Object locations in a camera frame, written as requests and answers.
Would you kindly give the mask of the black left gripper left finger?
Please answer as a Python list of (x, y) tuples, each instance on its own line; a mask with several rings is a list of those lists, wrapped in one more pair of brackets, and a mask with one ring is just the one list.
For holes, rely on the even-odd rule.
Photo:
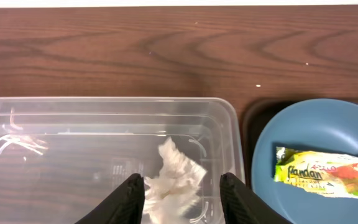
[(144, 202), (144, 178), (134, 173), (75, 224), (140, 224)]

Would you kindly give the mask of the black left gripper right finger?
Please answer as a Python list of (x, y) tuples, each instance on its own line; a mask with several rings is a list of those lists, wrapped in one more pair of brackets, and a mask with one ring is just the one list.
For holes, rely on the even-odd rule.
[(233, 173), (223, 174), (219, 187), (226, 224), (291, 224)]

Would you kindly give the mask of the white tissue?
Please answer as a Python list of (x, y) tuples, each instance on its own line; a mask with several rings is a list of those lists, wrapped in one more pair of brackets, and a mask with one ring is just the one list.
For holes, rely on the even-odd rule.
[(197, 195), (207, 170), (180, 152), (172, 138), (158, 146), (163, 160), (159, 175), (144, 178), (143, 214), (153, 224), (189, 223), (185, 213), (200, 201)]

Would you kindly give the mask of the green yellow snack wrapper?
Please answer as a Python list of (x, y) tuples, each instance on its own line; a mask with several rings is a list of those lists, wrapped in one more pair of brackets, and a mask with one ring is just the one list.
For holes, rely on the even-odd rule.
[(333, 198), (358, 198), (358, 157), (276, 148), (274, 181)]

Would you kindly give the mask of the dark blue bowl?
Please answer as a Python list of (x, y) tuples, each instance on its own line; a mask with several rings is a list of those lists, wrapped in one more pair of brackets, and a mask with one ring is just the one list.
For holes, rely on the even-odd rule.
[(252, 159), (253, 191), (292, 223), (358, 223), (358, 199), (329, 198), (273, 179), (275, 148), (358, 156), (358, 105), (315, 99), (276, 114), (257, 141)]

